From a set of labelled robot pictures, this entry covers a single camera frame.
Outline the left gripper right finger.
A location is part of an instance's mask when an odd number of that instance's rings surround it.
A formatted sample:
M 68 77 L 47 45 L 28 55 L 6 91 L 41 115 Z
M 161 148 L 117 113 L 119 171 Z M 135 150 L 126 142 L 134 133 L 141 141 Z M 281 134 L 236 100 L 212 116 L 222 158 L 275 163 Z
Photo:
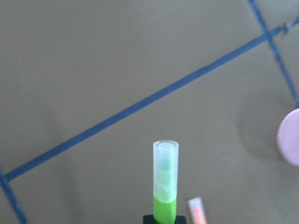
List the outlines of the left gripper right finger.
M 175 224 L 187 224 L 185 216 L 176 216 Z

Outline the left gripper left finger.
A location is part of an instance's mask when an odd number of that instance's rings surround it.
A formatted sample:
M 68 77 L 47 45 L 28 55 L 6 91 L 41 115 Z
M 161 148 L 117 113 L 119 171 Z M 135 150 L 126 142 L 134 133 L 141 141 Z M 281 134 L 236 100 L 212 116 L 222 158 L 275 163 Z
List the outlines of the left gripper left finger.
M 145 215 L 142 217 L 143 224 L 155 224 L 155 219 L 153 215 Z

